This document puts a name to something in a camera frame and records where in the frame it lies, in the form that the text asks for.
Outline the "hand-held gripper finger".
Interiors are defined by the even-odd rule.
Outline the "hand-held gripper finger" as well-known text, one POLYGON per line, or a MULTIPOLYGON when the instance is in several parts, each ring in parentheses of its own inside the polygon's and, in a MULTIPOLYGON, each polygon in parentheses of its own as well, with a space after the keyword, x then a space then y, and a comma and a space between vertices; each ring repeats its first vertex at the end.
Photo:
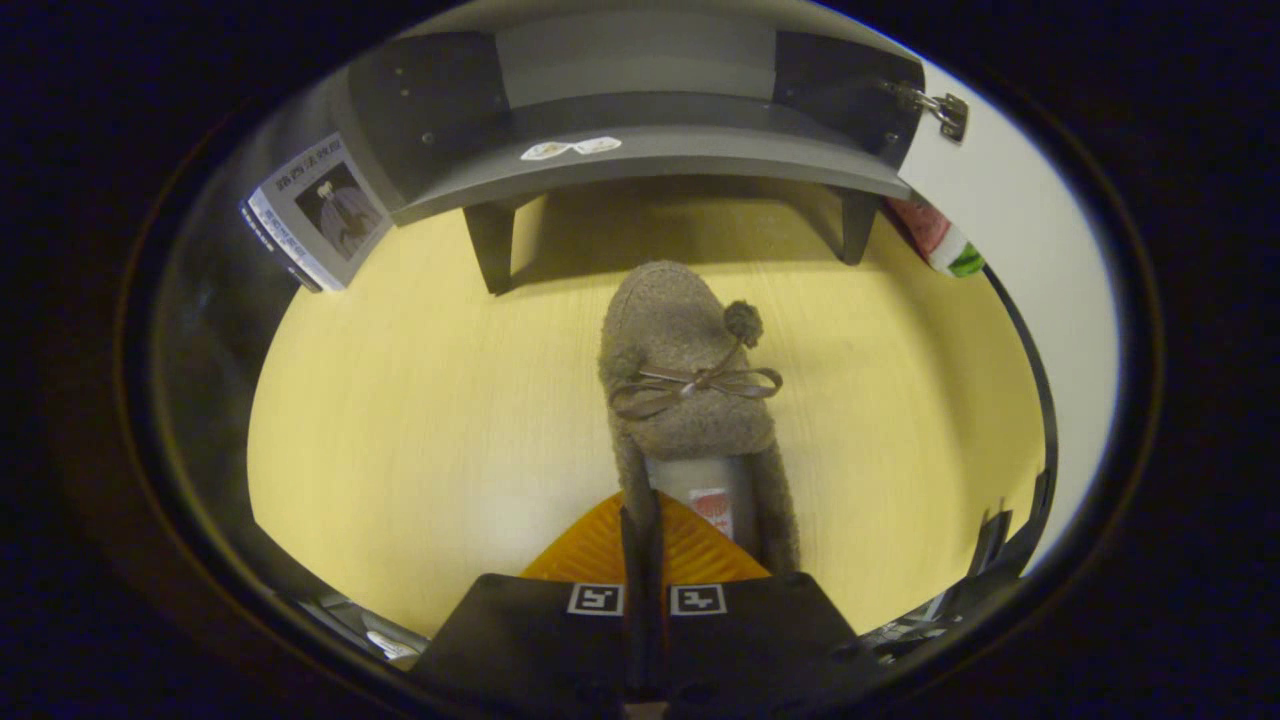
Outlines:
POLYGON ((846 706, 886 667, 804 571, 767 571, 668 495, 652 552, 657 687, 673 706, 846 706))
POLYGON ((620 495, 572 523, 522 573, 481 574, 410 678, 463 706, 621 706, 634 609, 620 495))

